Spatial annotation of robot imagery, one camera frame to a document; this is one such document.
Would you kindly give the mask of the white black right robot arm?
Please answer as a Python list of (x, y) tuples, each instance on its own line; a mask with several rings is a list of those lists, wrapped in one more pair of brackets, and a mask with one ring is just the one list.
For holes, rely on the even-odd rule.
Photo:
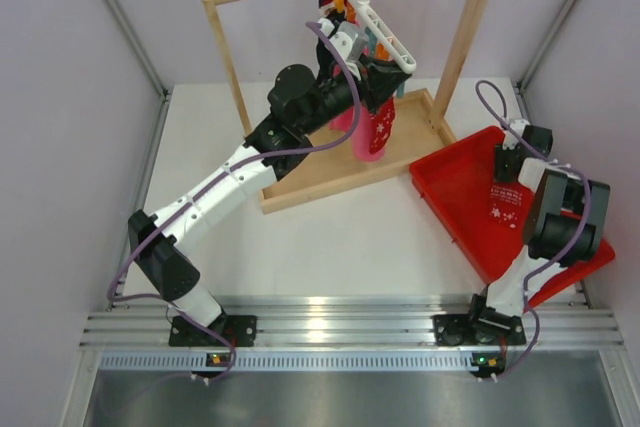
[(521, 317), (531, 298), (599, 250), (611, 187), (549, 161), (552, 144), (551, 130), (516, 120), (496, 146), (497, 178), (517, 181), (534, 198), (523, 226), (522, 250), (498, 280), (472, 297), (466, 329), (475, 343), (524, 344)]

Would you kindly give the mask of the red patterned sock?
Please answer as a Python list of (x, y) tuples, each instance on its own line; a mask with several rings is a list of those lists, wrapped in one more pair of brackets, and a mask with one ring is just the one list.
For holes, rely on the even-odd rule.
[(378, 154), (382, 151), (391, 137), (393, 123), (396, 117), (395, 98), (389, 98), (376, 113), (370, 113), (369, 153)]
[(516, 229), (523, 215), (523, 199), (519, 184), (493, 184), (489, 191), (489, 219), (509, 229)]

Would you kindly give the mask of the white clip hanger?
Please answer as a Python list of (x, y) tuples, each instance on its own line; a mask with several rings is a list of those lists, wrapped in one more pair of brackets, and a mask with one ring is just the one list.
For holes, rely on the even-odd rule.
[(345, 1), (353, 7), (356, 16), (374, 35), (377, 42), (384, 47), (399, 68), (404, 73), (412, 75), (417, 68), (416, 60), (371, 6), (371, 0)]

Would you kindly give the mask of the pink towel sock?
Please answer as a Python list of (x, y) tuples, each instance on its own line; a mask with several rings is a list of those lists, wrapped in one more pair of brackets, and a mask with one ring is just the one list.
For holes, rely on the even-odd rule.
[(359, 121), (354, 133), (351, 135), (351, 149), (353, 156), (363, 162), (377, 162), (385, 155), (385, 148), (378, 154), (369, 153), (370, 118), (365, 106), (359, 108)]

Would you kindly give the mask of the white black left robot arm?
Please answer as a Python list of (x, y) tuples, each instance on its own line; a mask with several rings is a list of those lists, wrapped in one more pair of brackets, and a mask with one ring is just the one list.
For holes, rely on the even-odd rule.
[(203, 285), (189, 250), (248, 197), (281, 181), (314, 152), (311, 134), (357, 103), (380, 108), (410, 77), (396, 62), (366, 55), (340, 69), (320, 81), (305, 65), (283, 68), (267, 96), (269, 114), (221, 167), (166, 207), (130, 216), (131, 262), (201, 342), (227, 342), (227, 313)]

